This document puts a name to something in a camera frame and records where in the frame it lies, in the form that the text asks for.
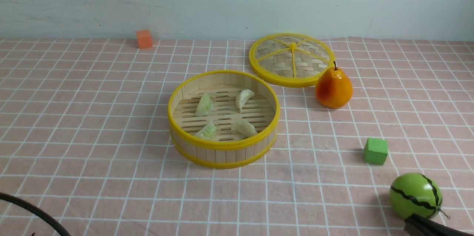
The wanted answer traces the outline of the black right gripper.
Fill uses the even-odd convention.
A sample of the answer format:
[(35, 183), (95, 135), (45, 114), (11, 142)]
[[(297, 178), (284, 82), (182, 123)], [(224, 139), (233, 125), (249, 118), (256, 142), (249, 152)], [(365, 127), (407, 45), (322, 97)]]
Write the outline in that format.
[(472, 236), (472, 234), (449, 228), (416, 213), (405, 219), (404, 232), (410, 236)]

